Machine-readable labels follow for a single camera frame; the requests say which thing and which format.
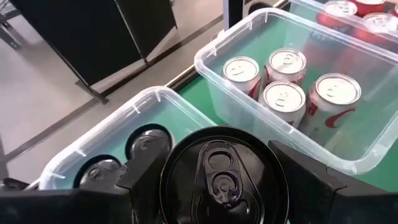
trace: red logo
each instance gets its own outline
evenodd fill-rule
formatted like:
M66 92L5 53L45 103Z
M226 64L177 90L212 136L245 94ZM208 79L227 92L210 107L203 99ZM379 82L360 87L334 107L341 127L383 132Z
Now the red logo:
M339 114L336 114L336 115L334 115L334 116L331 116L330 118L328 118L328 119L325 121L326 127L328 127L328 128L338 128L338 126L335 125L337 119L340 118L340 117L342 117L344 114L346 114L346 113L348 113L348 112L352 112L352 111L355 111L355 109L350 109L350 110L347 110L347 111L343 111L343 112L341 112L341 113L339 113Z
M318 107L314 103L310 103L310 106L308 106L308 113L313 116L315 112L317 112Z
M268 71L267 71L267 67L266 67L266 66L264 66L264 71L265 71L265 73L266 73L267 82L268 82L268 81L269 81L269 73L268 73Z
M249 96L251 97L251 98L254 98L254 94L256 94L256 90L258 90L258 87L259 87L259 85L260 85L260 81L261 80L259 80L257 83L256 83L256 85L253 87L253 89L251 89L250 90L250 92L249 92Z

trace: black panel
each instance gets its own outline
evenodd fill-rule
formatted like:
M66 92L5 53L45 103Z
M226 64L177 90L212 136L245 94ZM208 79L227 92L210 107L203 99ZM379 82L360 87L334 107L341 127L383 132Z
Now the black panel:
M176 25L169 0L117 0L134 40L146 57Z
M112 0L11 2L89 85L141 58Z

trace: gray floor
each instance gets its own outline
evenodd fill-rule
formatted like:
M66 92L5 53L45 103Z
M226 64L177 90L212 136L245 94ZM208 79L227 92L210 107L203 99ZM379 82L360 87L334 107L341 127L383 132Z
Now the gray floor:
M150 57L221 15L222 1L176 0L174 6L178 30L173 30ZM11 21L26 43L20 52L0 41L0 135L6 153L14 150L43 129L63 118L91 99L75 86L77 78L23 18ZM97 104L31 150L7 163L9 176L32 182L54 155L71 144L141 90L164 85L193 63L196 52L222 29L219 23L163 59L133 81L109 96L107 105ZM137 62L112 75L96 89L104 89L136 69Z

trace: clear plastic bin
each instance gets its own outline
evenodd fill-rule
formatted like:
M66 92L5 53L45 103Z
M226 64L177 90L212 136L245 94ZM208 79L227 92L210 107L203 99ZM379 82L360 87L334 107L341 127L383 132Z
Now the clear plastic bin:
M124 148L130 134L152 123L168 129L174 144L197 129L215 125L171 89L147 88L59 152L45 166L39 189L71 189L79 168L100 154L112 155L125 163Z
M311 35L326 39L328 43L321 45L326 50L313 45ZM301 50L307 57L304 92L330 72L350 75L361 85L362 100L356 112L325 147L221 77L224 63L235 56L253 58L263 74L271 52L282 47ZM207 80L216 114L226 123L265 142L279 140L349 175L375 167L398 137L397 62L397 55L390 51L274 8L247 16L195 56L195 67Z
M289 2L290 2L290 10L289 10L290 13L298 15L304 19L308 19L316 23L318 23L317 16L321 13L325 13L325 8L326 8L325 4L318 1L289 0ZM388 11L394 7L392 3L386 2L386 4L387 4L386 9L388 9ZM334 16L333 14L328 14L328 16L336 19L337 21L345 23L346 24L345 30L347 35L355 36L354 34L355 30L372 32L373 35L382 37L384 40L375 41L369 35L365 35L365 38L362 38L362 40L369 42L370 44L376 45L378 47L390 50L391 52L398 53L398 31L383 29L380 27L374 27L372 26L372 24L366 26L364 25L363 18L360 18L358 16L338 17ZM398 21L398 18L394 17L393 15L390 15L390 17L387 19Z

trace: black can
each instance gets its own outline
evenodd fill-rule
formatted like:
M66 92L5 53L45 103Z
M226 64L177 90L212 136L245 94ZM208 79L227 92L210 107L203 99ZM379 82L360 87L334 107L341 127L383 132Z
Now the black can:
M160 176L165 223L286 223L289 193L275 154L229 127L201 129L169 155Z

